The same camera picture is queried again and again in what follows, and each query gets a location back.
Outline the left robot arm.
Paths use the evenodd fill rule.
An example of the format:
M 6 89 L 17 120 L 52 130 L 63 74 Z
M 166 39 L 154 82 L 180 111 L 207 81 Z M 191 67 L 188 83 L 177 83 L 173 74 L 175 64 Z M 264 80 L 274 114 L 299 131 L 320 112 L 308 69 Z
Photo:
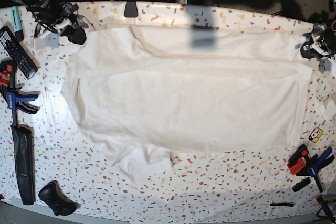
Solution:
M 328 8 L 335 13 L 335 0 L 328 1 Z M 304 36 L 306 41 L 300 48 L 304 58 L 335 58 L 335 16 L 320 24 L 315 23 L 312 31 Z

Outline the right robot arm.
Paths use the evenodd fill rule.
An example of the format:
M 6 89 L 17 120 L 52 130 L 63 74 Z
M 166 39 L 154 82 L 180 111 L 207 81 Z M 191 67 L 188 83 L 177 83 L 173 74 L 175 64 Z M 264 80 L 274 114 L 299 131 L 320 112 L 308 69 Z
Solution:
M 79 15 L 76 3 L 59 0 L 15 0 L 26 6 L 37 23 L 34 38 L 44 38 L 49 34 L 65 36 L 71 43 L 82 45 L 86 41 L 85 29 L 88 24 Z

